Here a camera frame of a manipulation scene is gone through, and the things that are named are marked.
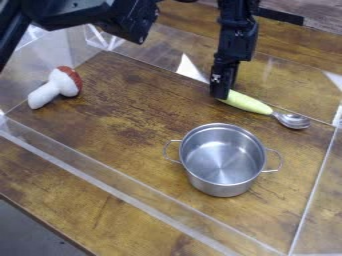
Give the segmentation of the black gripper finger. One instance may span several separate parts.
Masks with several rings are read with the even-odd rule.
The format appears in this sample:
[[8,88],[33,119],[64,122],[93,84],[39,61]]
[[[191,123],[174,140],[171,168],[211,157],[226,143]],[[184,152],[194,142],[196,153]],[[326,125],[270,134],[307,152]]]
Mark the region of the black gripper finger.
[[235,80],[236,80],[236,74],[238,74],[238,68],[239,68],[238,63],[231,63],[224,68],[224,72],[223,72],[223,89],[224,89],[223,99],[227,99],[230,89],[234,87]]
[[226,70],[220,64],[214,64],[211,68],[210,93],[214,98],[227,98]]

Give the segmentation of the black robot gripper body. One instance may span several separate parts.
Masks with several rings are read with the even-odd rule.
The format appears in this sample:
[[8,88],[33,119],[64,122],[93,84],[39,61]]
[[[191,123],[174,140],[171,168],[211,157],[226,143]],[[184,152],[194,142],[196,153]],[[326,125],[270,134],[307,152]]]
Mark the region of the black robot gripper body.
[[250,61],[258,40],[258,22],[254,19],[234,21],[219,19],[220,25],[218,50],[214,65],[223,67],[240,61]]

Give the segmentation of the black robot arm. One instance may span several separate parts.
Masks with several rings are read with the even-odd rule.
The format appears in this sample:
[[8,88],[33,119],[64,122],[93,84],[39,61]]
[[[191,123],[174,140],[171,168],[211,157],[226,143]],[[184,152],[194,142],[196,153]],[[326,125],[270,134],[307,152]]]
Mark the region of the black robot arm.
[[[146,41],[163,0],[0,0],[0,72],[31,25],[55,31],[84,24],[140,44]],[[216,0],[220,25],[210,75],[210,94],[227,99],[239,64],[252,58],[260,0]]]

